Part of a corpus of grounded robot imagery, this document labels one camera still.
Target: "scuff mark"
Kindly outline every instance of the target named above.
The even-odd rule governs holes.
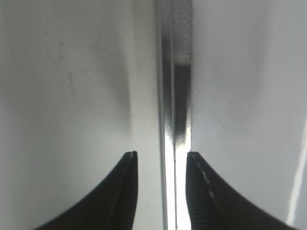
[[[72,98],[76,102],[76,94],[75,94],[75,87],[73,85],[72,73],[69,73],[68,80],[69,80],[69,85],[70,85],[70,88],[71,88]]]
[[[64,42],[61,41],[61,42],[59,43],[59,60],[60,60],[60,61],[63,61],[63,60],[64,60],[64,50],[63,50],[63,48],[64,48]]]

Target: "white panel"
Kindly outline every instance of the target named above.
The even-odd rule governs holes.
[[[131,150],[134,229],[162,229],[154,4],[1,1],[0,229],[60,214]]]
[[[192,149],[307,229],[307,1],[194,0]]]

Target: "metal strip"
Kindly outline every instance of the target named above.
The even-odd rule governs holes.
[[[191,151],[192,15],[192,0],[173,0],[175,183],[178,230],[191,229],[185,191],[187,153]]]
[[[160,111],[165,230],[176,230],[172,0],[160,0]]]
[[[191,149],[192,0],[160,0],[159,9],[165,229],[190,230],[185,178]]]

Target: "white curved surface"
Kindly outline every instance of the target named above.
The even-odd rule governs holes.
[[[134,230],[163,228],[154,5],[1,0],[0,229],[54,218],[130,150]]]
[[[307,2],[194,9],[192,149],[243,196],[307,230]]]

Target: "textured rubber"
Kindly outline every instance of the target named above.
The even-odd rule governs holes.
[[[192,230],[294,230],[236,192],[197,152],[187,158],[186,197]]]
[[[137,153],[127,152],[91,193],[37,230],[131,230],[137,196]]]

